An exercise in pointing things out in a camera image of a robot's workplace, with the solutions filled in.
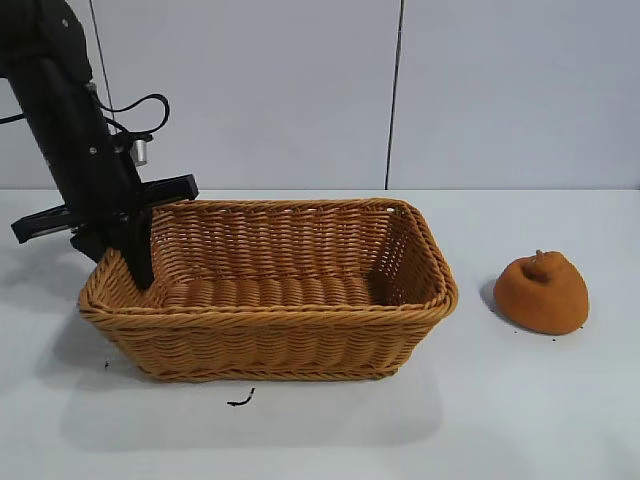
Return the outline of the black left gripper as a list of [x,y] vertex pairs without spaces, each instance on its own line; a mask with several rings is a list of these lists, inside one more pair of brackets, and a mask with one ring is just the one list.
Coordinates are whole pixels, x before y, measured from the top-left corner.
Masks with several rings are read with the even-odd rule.
[[136,287],[147,290],[153,284],[151,210],[195,199],[194,176],[144,182],[130,153],[110,144],[49,145],[42,154],[63,204],[16,220],[18,241],[73,230],[71,245],[95,263],[117,244]]

